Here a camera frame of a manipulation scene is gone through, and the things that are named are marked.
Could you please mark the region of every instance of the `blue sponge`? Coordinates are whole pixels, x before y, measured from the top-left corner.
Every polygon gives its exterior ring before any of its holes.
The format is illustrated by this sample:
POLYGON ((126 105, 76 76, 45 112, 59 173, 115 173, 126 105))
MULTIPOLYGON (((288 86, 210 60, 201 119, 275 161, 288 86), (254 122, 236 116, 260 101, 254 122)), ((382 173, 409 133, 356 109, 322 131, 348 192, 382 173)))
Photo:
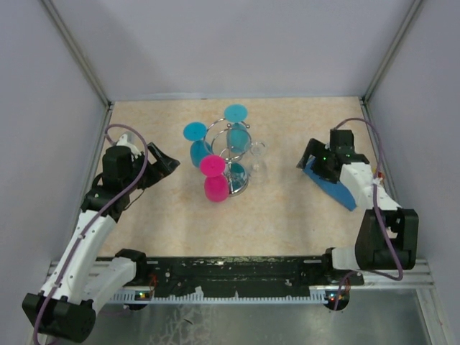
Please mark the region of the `blue sponge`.
POLYGON ((310 176, 310 178, 317 184, 319 187, 329 194, 332 198, 338 201, 342 206, 344 206, 349 211, 353 211, 357 205, 354 201, 353 196, 347 187, 341 182, 332 183, 325 180, 322 180, 317 176, 312 170, 311 165, 315 160, 311 160, 306 166, 303 172, 310 176))

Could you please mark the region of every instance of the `blue object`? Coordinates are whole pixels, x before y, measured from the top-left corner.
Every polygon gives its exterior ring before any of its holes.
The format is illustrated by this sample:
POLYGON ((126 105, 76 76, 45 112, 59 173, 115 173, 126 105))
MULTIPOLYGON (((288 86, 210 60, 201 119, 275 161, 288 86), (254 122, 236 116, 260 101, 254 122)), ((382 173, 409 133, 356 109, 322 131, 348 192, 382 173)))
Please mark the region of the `blue object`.
POLYGON ((191 142, 202 140, 206 136, 208 129, 206 125, 201 122, 192 122, 184 128, 184 137, 191 142))
POLYGON ((228 122, 244 121, 247 118, 247 109, 241 104, 232 104, 226 107, 224 117, 228 122))
POLYGON ((230 166, 232 190, 240 189, 247 181, 248 175, 244 167, 239 163, 230 166))
POLYGON ((231 128, 237 130, 229 130, 227 132, 227 146, 231 147, 233 153, 243 153, 249 144, 249 135, 246 127, 243 124, 232 124, 231 128))
POLYGON ((326 194, 330 195, 349 211, 353 211, 357 207, 357 204, 348 188, 341 182, 332 183, 322 180, 311 170, 311 165, 314 161, 315 160, 311 160, 311 162, 305 166, 303 172, 307 174, 317 185, 319 185, 326 194))
POLYGON ((200 167, 201 160, 204 157, 211 154, 211 146, 203 140, 198 140, 192 144, 190 147, 190 158, 192 159, 192 164, 197 168, 200 167))

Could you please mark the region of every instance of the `cable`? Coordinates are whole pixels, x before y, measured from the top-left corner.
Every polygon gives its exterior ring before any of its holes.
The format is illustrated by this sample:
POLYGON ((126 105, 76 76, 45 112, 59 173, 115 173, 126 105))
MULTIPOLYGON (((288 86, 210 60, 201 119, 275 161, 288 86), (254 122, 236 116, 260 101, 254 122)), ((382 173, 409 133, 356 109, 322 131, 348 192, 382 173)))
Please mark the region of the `cable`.
MULTIPOLYGON (((361 119, 359 117, 351 117, 349 119, 345 119, 342 122, 340 122, 337 126, 335 126, 333 129, 339 129, 340 127, 342 127, 348 121, 364 122, 375 133, 375 136, 377 137, 378 158, 377 158, 377 167, 375 168, 375 172, 374 172, 374 179, 378 178, 379 177, 379 171, 380 171, 380 168, 382 166, 382 159, 383 159, 383 146, 382 146, 382 140, 380 139, 379 132, 377 131, 377 129, 375 128, 375 126, 372 123, 370 123, 369 121, 367 121, 365 119, 361 119)), ((377 185, 376 184, 374 184, 374 187, 373 187, 373 194, 374 195, 372 197, 372 201, 373 201, 373 204, 374 204, 375 216, 377 217, 377 222, 379 223, 380 230, 382 231, 382 235, 383 235, 383 238, 385 240, 385 243, 387 244, 388 249, 390 250, 390 254, 391 254, 393 260, 395 261, 395 265, 396 265, 396 268, 397 268, 398 275, 397 275, 397 277, 395 277, 393 275, 389 275, 388 273, 374 271, 374 270, 370 270, 369 272, 374 273, 376 275, 381 275, 381 276, 386 277, 386 278, 390 278, 391 280, 400 281, 400 280, 403 279, 403 276, 404 276, 403 266, 401 265, 401 262, 400 262, 399 258, 397 257, 395 248, 393 247, 393 244, 391 243, 391 240, 390 240, 390 238, 388 236, 387 228, 386 228, 385 223, 383 221, 382 214, 380 213, 379 205, 377 203, 377 185)), ((337 296, 340 296, 342 286, 346 283, 346 280, 349 279, 352 275, 355 275, 356 273, 358 273, 358 272, 357 271, 348 272, 341 279, 341 281, 339 283, 339 289, 337 290, 337 296)), ((339 305, 339 299, 337 298, 336 302, 334 303, 334 307, 333 307, 333 309, 335 311, 337 310, 338 305, 339 305)))
POLYGON ((124 208, 123 211, 126 211, 128 208, 130 208, 132 206, 133 203, 135 203, 136 201, 139 200, 139 198, 142 196, 142 194, 144 194, 145 190, 143 190, 132 202, 129 203, 129 205, 127 207, 124 208))
MULTIPOLYGON (((124 196, 126 193, 131 191, 136 186, 136 184, 139 182, 139 180, 141 179, 142 175, 144 174, 145 168, 147 167, 149 150, 148 150, 147 143, 145 142, 144 137, 138 131, 136 131, 134 128, 131 128, 130 126, 127 126, 125 124, 111 124, 111 125, 106 127, 106 129, 104 131, 104 135, 105 135, 105 137, 107 138, 107 140, 110 142, 110 144, 112 146, 115 145, 115 142, 110 138, 108 131, 109 131, 110 128, 114 128, 114 127, 127 129, 127 130, 129 130, 129 131, 131 131, 131 132, 133 132, 134 134, 137 135, 137 137, 142 142, 142 145, 144 146, 144 152, 145 152, 144 163, 142 164, 142 168, 139 171, 138 176, 134 179, 134 181, 132 181, 131 184, 128 185, 125 189, 123 189, 120 193, 115 195, 103 208, 101 208, 101 210, 99 210, 99 212, 86 224, 86 226, 81 231, 80 236, 77 238, 77 240, 73 244, 71 250, 69 251, 69 255, 67 256, 67 259, 65 259, 65 261, 64 261, 63 268, 61 269, 61 271, 59 272, 59 274, 56 277, 55 286, 51 289, 50 293, 48 293, 48 296, 45 298, 45 301, 43 302, 42 306, 40 307, 40 310, 38 311, 37 319, 35 320, 35 324, 34 324, 34 334, 33 334, 33 339, 34 339, 35 345, 41 345, 40 342, 38 341, 38 328, 40 327, 40 323, 42 321, 43 314, 45 313, 45 309, 46 309, 48 303, 50 302, 52 296, 55 294, 56 290, 58 289, 58 286, 59 286, 59 284, 61 283, 61 281, 62 281, 62 279, 64 277, 65 271, 67 270, 68 265, 70 264, 70 261, 72 260, 73 255, 75 254, 75 251, 77 250, 78 245, 81 242, 81 239, 90 230, 91 226, 94 224, 96 219, 98 219, 105 211, 107 211, 107 209, 110 206, 112 206, 122 196, 124 196)), ((54 341, 50 342, 47 345, 56 344, 56 342, 58 340, 59 339, 55 339, 54 341)))
POLYGON ((351 283, 350 283, 350 278, 346 279, 346 285, 345 285, 345 293, 349 294, 351 290, 351 283))
POLYGON ((152 275, 152 279, 150 280, 149 289, 150 289, 150 299, 153 297, 153 291, 157 288, 157 276, 152 275))

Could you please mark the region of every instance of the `wire stand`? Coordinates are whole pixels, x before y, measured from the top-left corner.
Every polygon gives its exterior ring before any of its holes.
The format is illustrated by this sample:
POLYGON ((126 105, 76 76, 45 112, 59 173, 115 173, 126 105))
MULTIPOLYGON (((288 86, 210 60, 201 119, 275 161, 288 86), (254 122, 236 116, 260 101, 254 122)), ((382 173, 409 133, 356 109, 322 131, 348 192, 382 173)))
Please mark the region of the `wire stand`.
MULTIPOLYGON (((221 118, 209 125, 206 131, 206 135, 203 138, 204 142, 206 142, 206 137, 208 136, 209 131, 218 123, 221 123, 223 121, 227 120, 225 118, 221 118)), ((250 125, 248 125, 244 121, 234 123, 227 121, 226 128, 219 131, 216 135, 214 135, 213 139, 211 140, 211 149, 207 149, 210 151, 212 155, 218 155, 222 157, 225 161, 226 169, 224 171, 224 175, 229 185, 229 196, 237 196, 243 193, 249 184, 249 175, 247 173, 247 169, 243 166, 243 164, 240 163, 243 156, 248 152, 249 148, 251 147, 252 138, 251 134, 249 134, 249 132, 247 131, 249 128, 250 125), (243 145, 241 142, 232 142, 234 141, 232 139, 232 133, 235 132, 242 133, 243 137, 247 136, 245 138, 246 140, 243 141, 243 145), (220 152, 215 152, 214 144, 222 134, 226 135, 226 147, 222 149, 220 152)))

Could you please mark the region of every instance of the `metal frame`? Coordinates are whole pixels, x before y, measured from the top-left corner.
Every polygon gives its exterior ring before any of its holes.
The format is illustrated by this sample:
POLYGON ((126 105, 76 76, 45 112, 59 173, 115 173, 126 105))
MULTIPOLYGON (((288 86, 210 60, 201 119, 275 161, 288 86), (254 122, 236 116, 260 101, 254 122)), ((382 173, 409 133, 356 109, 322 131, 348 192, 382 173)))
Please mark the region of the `metal frame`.
MULTIPOLYGON (((359 100, 361 104, 361 110, 363 113, 363 117, 374 123, 373 118, 372 118, 372 112, 369 108, 369 102, 365 101, 365 98, 362 97, 359 100)), ((379 144, 377 142, 377 137, 375 136, 375 133, 372 131, 369 131, 369 136, 371 139, 372 143, 372 148, 374 150, 374 153, 377 155, 378 154, 378 149, 377 145, 379 144)), ((385 189, 388 191, 388 193, 397 200, 397 192, 396 192, 396 187, 394 184, 394 180, 392 179, 391 171, 388 167, 388 163, 384 157, 381 157, 382 159, 382 169, 385 172, 385 189)), ((423 260, 426 264, 426 269, 428 269, 428 276, 425 277, 425 282, 423 283, 423 278, 421 276, 416 277, 414 281, 411 281, 413 285, 413 288, 417 292, 417 297, 418 297, 418 302, 420 304, 420 310, 422 313, 422 318, 425 321, 425 326, 428 331, 428 335, 430 337, 431 343, 435 345, 454 345, 456 344, 454 340, 454 335, 452 333, 451 327, 449 325, 449 320, 446 317, 446 314, 443 310, 441 300, 439 299, 438 293, 436 291, 436 287, 433 281, 433 278, 431 277, 431 273, 428 268, 428 262, 426 260, 423 260)), ((414 270, 416 272, 422 272, 420 271, 419 268, 419 262, 421 260, 417 260, 417 265, 414 267, 414 270)), ((402 282, 405 282, 405 278, 410 275, 412 276, 413 271, 407 271, 405 272, 405 277, 402 282)), ((379 282, 376 282, 377 284, 375 287, 378 286, 378 288, 382 289, 388 289, 392 287, 399 286, 400 283, 402 282, 393 282, 393 281, 384 281, 384 278, 380 278, 379 282)))
POLYGON ((395 56, 399 52, 401 44, 407 37, 410 28, 413 26, 414 22, 418 18, 418 15, 420 14, 424 3, 425 0, 413 0, 412 4, 410 5, 409 11, 407 12, 404 20, 402 21, 395 38, 393 39, 390 47, 388 48, 387 53, 383 57, 383 60, 380 63, 380 66, 377 69, 377 72, 375 73, 374 77, 372 78, 372 81, 369 84, 366 93, 362 97, 365 104, 367 104, 371 100, 371 97, 374 95, 375 90, 384 78, 388 68, 390 68, 392 61, 395 59, 395 56))
POLYGON ((38 0, 43 6, 46 14, 50 18, 51 22, 55 25, 56 30, 59 32, 60 36, 62 37, 64 44, 69 50, 69 53, 72 55, 73 59, 77 63, 78 67, 80 68, 82 74, 85 76, 86 80, 89 82, 93 90, 97 93, 101 102, 106 107, 110 107, 111 102, 106 95, 104 88, 101 85, 100 80, 97 78, 96 74, 94 73, 94 69, 92 68, 91 64, 86 59, 85 55, 83 54, 82 49, 78 46, 77 42, 73 38, 70 30, 65 25, 62 17, 59 14, 59 11, 56 9, 56 6, 53 4, 52 0, 38 0))
MULTIPOLYGON (((78 43, 73 38, 70 30, 64 23, 62 17, 60 16, 58 10, 56 9, 53 0, 38 0, 41 3, 43 9, 49 16, 51 22, 55 25, 57 31, 61 35, 63 42, 67 46, 70 54, 73 56, 76 64, 79 66, 82 74, 86 80, 91 85, 92 89, 97 93, 98 97, 101 99, 101 102, 106 106, 106 113, 104 119, 101 122, 101 128, 99 140, 97 141, 94 150, 91 153, 92 164, 88 168, 86 176, 86 185, 82 190, 80 197, 83 197, 86 190, 88 190, 91 185, 92 178, 98 167, 98 161, 102 153, 102 146, 104 143, 104 129, 106 125, 110 122, 110 118, 113 111, 113 104, 109 100, 109 97, 106 95, 104 87, 101 85, 100 80, 97 78, 94 73, 89 61, 86 59, 83 54, 82 49, 78 46, 78 43)), ((404 39, 406 38, 410 28, 413 26, 418 15, 420 14, 421 9, 425 0, 413 0, 392 44, 389 46, 387 53, 382 59, 382 62, 377 69, 375 76, 373 77, 369 87, 366 90, 366 93, 360 98, 360 104, 362 108, 362 113, 365 119, 373 122, 372 112, 369 109, 369 102, 372 99, 375 91, 377 90, 379 84, 384 78, 387 70, 390 68, 392 61, 395 59, 400 46, 402 45, 404 39)), ((369 133, 372 146, 374 151, 377 153, 377 140, 373 133, 369 133)), ((388 167, 385 157, 382 157, 383 170, 386 173, 385 187, 388 193, 395 199, 397 199, 397 192, 391 177, 391 172, 388 167)), ((50 266, 49 274, 54 269, 57 262, 53 262, 50 266)), ((108 265, 108 262, 96 262, 91 269, 90 276, 95 277, 101 272, 105 266, 108 265)), ((429 266, 426 260, 418 259, 416 266, 412 271, 408 271, 405 274, 405 278, 402 282, 393 282, 391 280, 386 280, 383 277, 373 275, 370 273, 364 273, 365 284, 363 286, 356 286, 353 289, 415 289, 417 291, 418 300, 420 303, 420 311, 422 313, 423 319, 425 320, 426 328, 428 334, 433 344, 455 344, 453 334, 449 327, 449 322, 441 306, 441 301, 436 292, 433 278, 429 270, 429 266)), ((139 289, 147 290, 148 287, 135 287, 139 289)), ((336 290, 336 286, 314 286, 310 287, 314 294, 322 295, 324 291, 327 290, 336 290)), ((122 290, 119 294, 115 295, 112 302, 113 303, 123 303, 125 295, 132 294, 132 289, 122 290)), ((158 303, 174 303, 182 301, 157 301, 158 303)), ((41 341, 44 341, 47 337, 41 337, 41 341)), ((28 344, 32 343, 32 334, 29 338, 28 344)))

